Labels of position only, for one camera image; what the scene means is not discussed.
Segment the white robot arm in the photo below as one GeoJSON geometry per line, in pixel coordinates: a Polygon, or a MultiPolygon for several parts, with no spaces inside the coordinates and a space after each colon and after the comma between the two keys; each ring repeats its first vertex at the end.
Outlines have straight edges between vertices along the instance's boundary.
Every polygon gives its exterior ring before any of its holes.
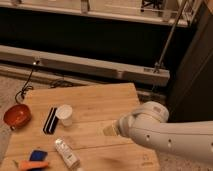
{"type": "Polygon", "coordinates": [[[116,121],[118,134],[138,145],[213,164],[213,121],[168,123],[169,111],[148,101],[116,121]]]}

